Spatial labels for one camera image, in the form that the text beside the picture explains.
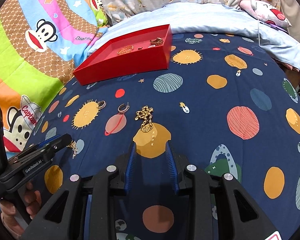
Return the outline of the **left human hand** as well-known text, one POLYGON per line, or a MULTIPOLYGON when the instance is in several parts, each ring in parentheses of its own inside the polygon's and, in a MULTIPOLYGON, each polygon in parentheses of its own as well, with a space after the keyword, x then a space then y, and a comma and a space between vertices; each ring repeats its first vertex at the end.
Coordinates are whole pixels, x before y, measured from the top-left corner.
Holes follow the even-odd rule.
MULTIPOLYGON (((26 212, 30 215, 31 219, 34 219, 40 210, 42 198, 40 192, 33 189, 32 181, 26 183, 23 199, 27 204, 26 212)), ((25 231, 15 218, 19 210, 14 204, 3 199, 0 200, 0 209, 3 226, 14 239, 19 239, 25 231)))

